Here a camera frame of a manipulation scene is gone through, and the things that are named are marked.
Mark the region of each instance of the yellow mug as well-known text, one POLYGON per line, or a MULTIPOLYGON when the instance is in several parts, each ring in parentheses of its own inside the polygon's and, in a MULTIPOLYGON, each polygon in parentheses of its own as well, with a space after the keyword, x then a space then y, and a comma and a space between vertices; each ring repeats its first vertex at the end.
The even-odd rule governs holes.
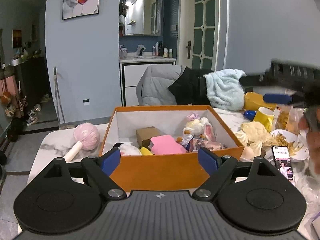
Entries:
POLYGON ((259 107, 253 121, 262 123, 266 130, 271 132, 274 117, 273 111, 265 107, 259 107))

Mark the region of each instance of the pink sponge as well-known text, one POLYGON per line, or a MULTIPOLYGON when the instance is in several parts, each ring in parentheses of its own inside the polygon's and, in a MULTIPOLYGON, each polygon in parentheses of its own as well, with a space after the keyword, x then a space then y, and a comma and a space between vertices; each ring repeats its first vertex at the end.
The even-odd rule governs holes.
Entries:
POLYGON ((73 137, 76 141, 82 142, 82 149, 86 151, 95 149, 100 142, 98 129, 88 122, 78 125, 73 132, 73 137))
POLYGON ((151 151, 155 155, 168 155, 187 152, 187 150, 177 143, 171 135, 152 137, 150 140, 153 143, 151 151))

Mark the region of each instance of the phone screen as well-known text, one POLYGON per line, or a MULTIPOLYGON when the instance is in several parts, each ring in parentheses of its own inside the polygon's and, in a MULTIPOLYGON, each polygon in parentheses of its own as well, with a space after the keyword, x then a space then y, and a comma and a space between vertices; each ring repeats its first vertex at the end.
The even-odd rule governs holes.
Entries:
POLYGON ((284 177, 286 177, 288 181, 292 183, 292 185, 295 186, 293 169, 288 148, 282 146, 273 146, 271 149, 274 156, 276 168, 284 177))

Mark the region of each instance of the food in bowl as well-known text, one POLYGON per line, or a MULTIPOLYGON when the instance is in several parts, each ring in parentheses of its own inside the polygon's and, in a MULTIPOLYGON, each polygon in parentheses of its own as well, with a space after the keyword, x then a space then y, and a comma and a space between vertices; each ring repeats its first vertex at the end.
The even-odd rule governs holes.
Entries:
POLYGON ((273 135, 278 143, 278 146, 285 146, 289 150, 289 155, 292 157, 296 155, 296 152, 300 151, 303 147, 303 144, 300 141, 292 141, 287 142, 286 137, 278 132, 278 134, 275 136, 273 135))

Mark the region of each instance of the white countertop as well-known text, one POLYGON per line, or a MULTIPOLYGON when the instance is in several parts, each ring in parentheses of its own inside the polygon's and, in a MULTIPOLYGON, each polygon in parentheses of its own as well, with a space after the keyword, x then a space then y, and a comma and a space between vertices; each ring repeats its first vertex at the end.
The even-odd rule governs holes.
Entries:
MULTIPOLYGON (((244 122, 249 122, 249 120, 244 118, 244 116, 239 112, 230 112, 218 108, 215 108, 215 111, 231 129, 240 127, 240 125, 244 122)), ((79 162, 81 159, 87 156, 98 156, 99 149, 102 145, 102 140, 107 127, 108 124, 97 125, 101 141, 99 147, 89 152, 81 150, 79 154, 77 154, 76 157, 72 160, 72 162, 79 162)), ((52 161, 52 159, 64 156, 71 149, 71 147, 75 144, 73 131, 74 129, 58 130, 51 132, 44 138, 32 165, 27 183, 30 183, 30 181, 32 181, 34 177, 52 161)), ((293 163, 292 166, 294 176, 297 181, 304 174, 304 171, 308 166, 308 162, 305 161, 302 163, 293 163)), ((77 182, 83 182, 82 179, 74 180, 77 182)), ((304 218, 298 228, 298 231, 307 239, 316 240, 318 238, 313 228, 311 228, 310 224, 311 221, 304 218)))
POLYGON ((127 58, 120 58, 119 63, 143 63, 143 62, 168 62, 172 63, 176 61, 175 58, 168 58, 168 57, 160 57, 160 56, 130 56, 128 55, 127 58))

